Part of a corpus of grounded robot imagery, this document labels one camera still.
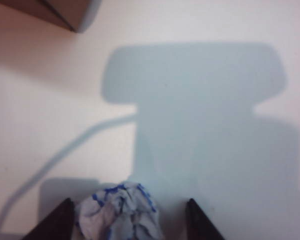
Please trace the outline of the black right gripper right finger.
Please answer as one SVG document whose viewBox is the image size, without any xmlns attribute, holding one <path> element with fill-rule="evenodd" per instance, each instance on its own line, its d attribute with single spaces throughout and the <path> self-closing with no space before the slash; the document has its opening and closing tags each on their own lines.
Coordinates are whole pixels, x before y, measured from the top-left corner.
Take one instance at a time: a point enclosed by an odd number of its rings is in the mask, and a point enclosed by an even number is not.
<svg viewBox="0 0 300 240">
<path fill-rule="evenodd" d="M 188 240 L 225 240 L 193 198 L 186 203 L 186 234 Z"/>
</svg>

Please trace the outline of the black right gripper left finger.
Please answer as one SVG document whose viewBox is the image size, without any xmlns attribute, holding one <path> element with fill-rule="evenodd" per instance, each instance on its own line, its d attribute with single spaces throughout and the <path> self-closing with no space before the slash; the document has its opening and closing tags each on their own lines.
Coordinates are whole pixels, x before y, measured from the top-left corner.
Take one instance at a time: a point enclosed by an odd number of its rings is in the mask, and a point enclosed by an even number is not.
<svg viewBox="0 0 300 240">
<path fill-rule="evenodd" d="M 70 240 L 75 221 L 75 205 L 66 198 L 22 240 Z"/>
</svg>

